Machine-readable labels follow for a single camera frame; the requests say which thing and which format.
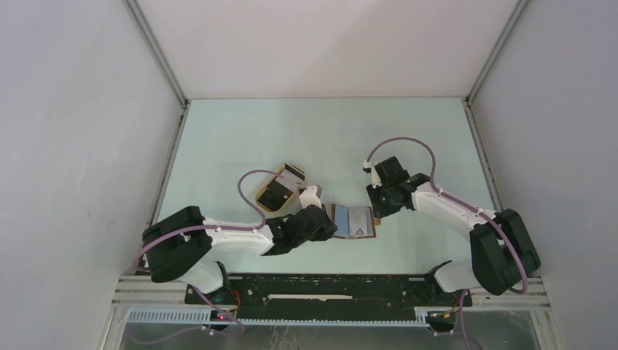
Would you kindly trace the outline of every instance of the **white wall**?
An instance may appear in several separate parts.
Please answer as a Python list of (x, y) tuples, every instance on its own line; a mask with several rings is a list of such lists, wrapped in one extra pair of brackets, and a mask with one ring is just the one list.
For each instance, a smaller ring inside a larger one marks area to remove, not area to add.
[(474, 102), (568, 349), (615, 349), (618, 2), (532, 3)]
[(146, 0), (190, 98), (465, 96), (517, 0)]
[(0, 349), (93, 349), (179, 105), (120, 0), (0, 4)]

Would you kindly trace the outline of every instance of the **light blue table surface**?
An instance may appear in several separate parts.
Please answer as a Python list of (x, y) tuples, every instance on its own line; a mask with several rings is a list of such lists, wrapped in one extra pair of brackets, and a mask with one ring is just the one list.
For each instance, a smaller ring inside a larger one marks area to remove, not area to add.
[[(459, 98), (193, 100), (159, 219), (195, 205), (214, 219), (258, 222), (240, 199), (236, 182), (247, 171), (274, 171), (286, 162), (305, 170), (308, 185), (324, 188), (321, 199), (327, 207), (370, 206), (365, 187), (371, 176), (362, 171), (363, 160), (376, 144), (394, 136), (426, 142), (436, 154), (439, 185), (491, 208)], [(383, 146), (373, 160), (392, 155), (410, 174), (431, 170), (425, 149), (409, 141)], [(254, 198), (268, 177), (247, 178), (245, 194)], [(377, 238), (307, 242), (277, 257), (228, 253), (213, 259), (228, 272), (425, 273), (470, 255), (464, 238), (416, 211), (401, 211), (376, 228)]]

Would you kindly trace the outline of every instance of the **black mounting plate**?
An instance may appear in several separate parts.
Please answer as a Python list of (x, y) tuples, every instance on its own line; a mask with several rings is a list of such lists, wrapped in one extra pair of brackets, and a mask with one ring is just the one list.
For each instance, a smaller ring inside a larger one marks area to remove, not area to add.
[[(243, 319), (319, 321), (406, 321), (416, 319), (414, 307), (451, 307), (452, 293), (444, 293), (423, 275), (351, 274), (230, 274), (239, 292)], [(351, 299), (271, 299), (269, 295), (350, 295)], [(205, 304), (197, 293), (186, 293), (186, 304)], [(221, 304), (235, 305), (233, 293)], [(465, 306), (472, 300), (466, 297)]]

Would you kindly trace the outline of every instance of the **glass panel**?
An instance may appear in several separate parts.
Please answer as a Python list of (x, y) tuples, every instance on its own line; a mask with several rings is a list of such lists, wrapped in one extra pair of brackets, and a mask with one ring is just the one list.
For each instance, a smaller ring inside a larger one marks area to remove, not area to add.
[[(131, 340), (133, 337), (153, 341), (187, 327), (194, 326), (128, 324), (121, 349), (460, 350), (466, 348), (460, 335), (434, 338), (431, 332), (419, 327), (250, 326), (240, 336), (210, 336), (208, 332), (193, 330), (152, 345), (140, 345)], [(528, 312), (468, 312), (466, 328), (484, 349), (540, 349)]]

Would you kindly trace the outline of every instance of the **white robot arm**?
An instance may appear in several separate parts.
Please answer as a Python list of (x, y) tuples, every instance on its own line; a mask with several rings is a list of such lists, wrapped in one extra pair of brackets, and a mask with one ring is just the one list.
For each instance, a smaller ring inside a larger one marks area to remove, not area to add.
[(372, 175), (367, 193), (377, 218), (387, 217), (401, 208), (423, 212), (452, 228), (470, 243), (471, 259), (448, 261), (428, 273), (442, 291), (483, 287), (500, 295), (521, 281), (512, 254), (487, 219), (501, 226), (526, 273), (540, 267), (539, 256), (517, 212), (507, 209), (497, 213), (480, 207), (472, 212), (448, 198), (454, 198), (452, 195), (443, 190), (436, 192), (429, 176), (422, 173), (410, 176), (395, 157), (381, 163), (366, 161), (364, 170)]
[(321, 204), (319, 185), (309, 186), (300, 194), (301, 208), (296, 214), (267, 219), (259, 224), (221, 222), (202, 217), (196, 206), (186, 207), (144, 232), (144, 244), (179, 228), (192, 225), (207, 227), (168, 239), (150, 249), (147, 259), (154, 282), (178, 279), (197, 287), (204, 294), (221, 289), (227, 283), (223, 264), (213, 261), (214, 252), (248, 252), (257, 255), (286, 254), (306, 241), (325, 241), (337, 230)]

